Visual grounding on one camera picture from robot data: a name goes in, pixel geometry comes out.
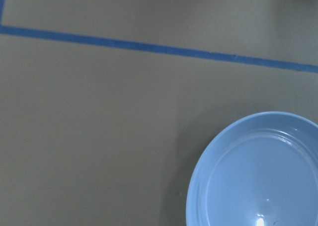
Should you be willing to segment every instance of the blue bowl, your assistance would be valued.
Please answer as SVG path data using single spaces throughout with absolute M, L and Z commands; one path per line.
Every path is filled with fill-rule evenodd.
M 201 155 L 187 226 L 316 226 L 318 125 L 285 112 L 242 118 Z

